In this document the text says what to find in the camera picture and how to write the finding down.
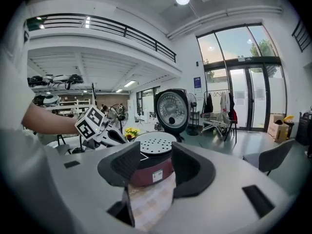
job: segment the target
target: yellow flowers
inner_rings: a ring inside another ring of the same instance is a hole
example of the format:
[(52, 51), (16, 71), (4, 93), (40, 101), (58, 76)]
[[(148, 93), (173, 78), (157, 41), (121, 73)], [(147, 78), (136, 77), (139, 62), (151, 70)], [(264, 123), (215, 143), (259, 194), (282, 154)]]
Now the yellow flowers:
[(134, 138), (138, 135), (138, 133), (140, 132), (140, 129), (128, 127), (125, 129), (125, 132), (126, 132), (125, 134), (126, 138)]

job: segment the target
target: glass door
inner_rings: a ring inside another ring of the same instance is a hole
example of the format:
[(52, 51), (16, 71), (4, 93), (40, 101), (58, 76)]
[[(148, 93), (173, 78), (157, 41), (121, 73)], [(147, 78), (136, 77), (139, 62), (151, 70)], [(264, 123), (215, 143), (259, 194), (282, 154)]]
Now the glass door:
[(229, 69), (238, 128), (264, 131), (267, 99), (263, 65), (243, 65)]

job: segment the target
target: fan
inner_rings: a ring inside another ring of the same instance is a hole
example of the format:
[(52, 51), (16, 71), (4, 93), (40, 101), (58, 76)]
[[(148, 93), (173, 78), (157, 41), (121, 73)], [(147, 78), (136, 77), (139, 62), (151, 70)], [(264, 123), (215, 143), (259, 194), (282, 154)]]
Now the fan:
[(193, 115), (192, 115), (192, 126), (189, 126), (186, 129), (186, 133), (188, 135), (195, 136), (195, 135), (198, 135), (198, 131), (197, 131), (196, 127), (194, 126), (194, 112), (196, 112), (197, 102), (196, 102), (196, 98), (193, 94), (189, 94), (189, 98), (190, 98), (190, 102), (191, 102), (191, 108), (192, 108)]
[(111, 125), (117, 128), (120, 126), (120, 131), (122, 132), (122, 128), (128, 121), (128, 112), (125, 110), (125, 107), (115, 104), (109, 108), (107, 118), (109, 119)]

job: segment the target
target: label sticker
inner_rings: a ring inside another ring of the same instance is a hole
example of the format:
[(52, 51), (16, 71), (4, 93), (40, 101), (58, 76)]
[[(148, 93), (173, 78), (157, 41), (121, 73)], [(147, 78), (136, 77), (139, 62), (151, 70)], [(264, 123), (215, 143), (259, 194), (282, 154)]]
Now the label sticker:
[(162, 169), (153, 173), (153, 183), (162, 179)]

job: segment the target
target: shopping cart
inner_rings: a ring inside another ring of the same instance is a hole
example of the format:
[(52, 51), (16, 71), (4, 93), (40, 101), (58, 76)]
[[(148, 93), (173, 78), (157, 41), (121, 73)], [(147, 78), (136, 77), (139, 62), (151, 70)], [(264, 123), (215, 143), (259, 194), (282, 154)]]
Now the shopping cart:
[(222, 132), (224, 132), (227, 128), (226, 123), (223, 122), (222, 113), (205, 113), (201, 116), (204, 118), (203, 130), (201, 131), (201, 134), (209, 129), (216, 129), (219, 134), (219, 138), (222, 139)]

